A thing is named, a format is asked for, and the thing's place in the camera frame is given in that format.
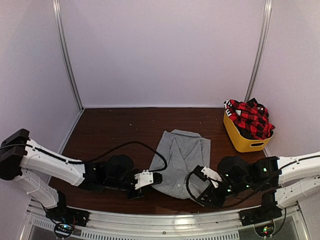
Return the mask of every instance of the black and red checkered fabric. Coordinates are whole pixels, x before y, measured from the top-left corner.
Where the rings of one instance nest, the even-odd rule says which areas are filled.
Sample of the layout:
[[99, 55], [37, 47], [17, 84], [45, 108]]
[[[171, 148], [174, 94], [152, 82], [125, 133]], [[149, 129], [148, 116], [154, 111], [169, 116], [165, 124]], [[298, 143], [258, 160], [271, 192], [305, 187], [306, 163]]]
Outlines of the black and red checkered fabric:
[[272, 136], [275, 126], [269, 122], [268, 110], [255, 98], [248, 102], [229, 99], [224, 108], [244, 138], [264, 140]]

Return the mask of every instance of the yellow plastic bin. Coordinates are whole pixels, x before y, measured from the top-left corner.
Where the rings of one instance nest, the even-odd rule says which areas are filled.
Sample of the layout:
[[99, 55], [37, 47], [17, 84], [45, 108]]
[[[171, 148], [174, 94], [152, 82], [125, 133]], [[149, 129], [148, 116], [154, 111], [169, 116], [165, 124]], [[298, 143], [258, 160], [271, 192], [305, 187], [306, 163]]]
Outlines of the yellow plastic bin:
[[264, 140], [244, 138], [240, 135], [237, 127], [234, 125], [234, 122], [227, 116], [226, 112], [224, 112], [223, 123], [234, 148], [240, 153], [261, 151], [273, 137], [272, 135]]

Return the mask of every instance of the white plastic part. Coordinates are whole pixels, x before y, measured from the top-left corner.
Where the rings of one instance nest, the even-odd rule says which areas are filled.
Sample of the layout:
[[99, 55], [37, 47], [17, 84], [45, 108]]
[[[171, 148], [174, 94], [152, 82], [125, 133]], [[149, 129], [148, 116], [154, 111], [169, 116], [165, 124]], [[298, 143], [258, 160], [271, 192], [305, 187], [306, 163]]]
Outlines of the white plastic part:
[[219, 183], [217, 183], [216, 181], [218, 182], [222, 182], [222, 178], [220, 177], [220, 175], [212, 170], [211, 168], [205, 166], [204, 168], [202, 168], [201, 172], [203, 172], [203, 174], [210, 179], [210, 181], [212, 182], [214, 188], [218, 188], [219, 187]]
[[22, 176], [18, 175], [14, 180], [20, 184], [26, 194], [37, 199], [47, 209], [55, 208], [58, 205], [57, 190], [48, 186], [31, 170], [22, 168], [21, 172]]
[[304, 178], [275, 192], [277, 206], [281, 209], [294, 205], [296, 201], [320, 191], [320, 175]]
[[36, 148], [42, 149], [52, 155], [65, 159], [67, 162], [63, 162], [45, 153], [36, 150], [34, 147], [26, 146], [25, 150], [27, 155], [23, 156], [20, 163], [20, 167], [24, 169], [37, 170], [42, 173], [48, 174], [55, 178], [61, 179], [71, 185], [79, 186], [84, 181], [83, 174], [85, 171], [84, 164], [70, 164], [68, 162], [81, 162], [81, 160], [72, 159], [69, 157], [62, 156], [58, 153], [50, 151], [43, 146], [30, 139], [27, 141], [28, 145], [32, 145]]
[[294, 161], [295, 163], [282, 169], [282, 174], [279, 176], [278, 183], [282, 185], [292, 180], [319, 175], [320, 174], [320, 157], [314, 157], [314, 156], [320, 156], [320, 151], [312, 154], [294, 156], [294, 157], [281, 156], [277, 161], [279, 169], [288, 163], [291, 163]]
[[137, 173], [134, 175], [134, 179], [138, 182], [134, 185], [134, 189], [140, 189], [144, 186], [154, 183], [154, 174], [148, 170], [143, 170], [143, 172]]

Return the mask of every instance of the clothes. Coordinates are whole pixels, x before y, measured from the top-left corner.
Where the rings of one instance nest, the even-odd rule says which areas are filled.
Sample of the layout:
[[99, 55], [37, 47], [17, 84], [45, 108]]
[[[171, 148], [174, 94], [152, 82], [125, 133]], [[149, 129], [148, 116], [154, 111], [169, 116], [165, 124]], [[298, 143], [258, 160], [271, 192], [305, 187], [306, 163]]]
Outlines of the clothes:
[[[168, 167], [162, 171], [163, 182], [152, 187], [178, 199], [188, 199], [190, 195], [186, 188], [186, 177], [197, 165], [210, 165], [210, 140], [198, 133], [173, 130], [165, 131], [156, 149], [167, 160]], [[150, 170], [163, 167], [163, 161], [154, 155]], [[197, 176], [189, 181], [191, 192], [197, 197], [208, 186], [209, 181], [203, 182]]]
[[272, 136], [275, 126], [269, 123], [268, 110], [255, 98], [247, 103], [229, 99], [224, 108], [244, 138], [264, 140]]

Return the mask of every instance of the white wall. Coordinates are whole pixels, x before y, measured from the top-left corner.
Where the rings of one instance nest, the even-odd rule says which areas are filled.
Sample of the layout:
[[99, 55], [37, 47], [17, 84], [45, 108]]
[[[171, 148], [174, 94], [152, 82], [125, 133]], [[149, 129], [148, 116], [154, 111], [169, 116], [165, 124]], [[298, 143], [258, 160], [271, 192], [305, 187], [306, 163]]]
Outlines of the white wall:
[[85, 107], [216, 107], [243, 100], [264, 0], [62, 0]]
[[[320, 1], [273, 0], [270, 32], [253, 97], [275, 125], [272, 155], [320, 151]], [[320, 194], [301, 201], [311, 239], [319, 239]]]
[[[52, 1], [0, 2], [0, 142], [20, 128], [58, 151], [78, 114], [59, 45]], [[16, 240], [27, 196], [0, 180], [0, 239]]]

